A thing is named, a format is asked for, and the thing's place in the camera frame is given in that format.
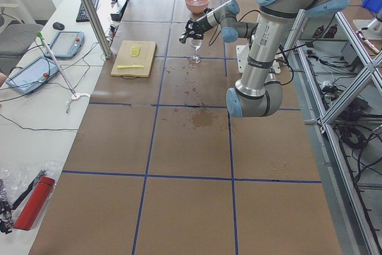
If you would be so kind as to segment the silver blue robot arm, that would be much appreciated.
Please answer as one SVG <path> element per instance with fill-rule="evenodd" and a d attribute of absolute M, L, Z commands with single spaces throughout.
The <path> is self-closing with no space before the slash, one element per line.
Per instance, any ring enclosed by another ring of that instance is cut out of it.
<path fill-rule="evenodd" d="M 257 22 L 238 21 L 239 5 L 230 0 L 210 10 L 197 20 L 189 20 L 179 41 L 203 39 L 204 33 L 221 27 L 224 42 L 239 38 L 249 40 L 249 53 L 244 71 L 234 87 L 227 90 L 227 110 L 232 117 L 262 117 L 274 114 L 282 103 L 282 86 L 272 64 L 287 23 L 300 10 L 306 16 L 334 14 L 345 9 L 350 0 L 256 0 L 260 6 Z"/>

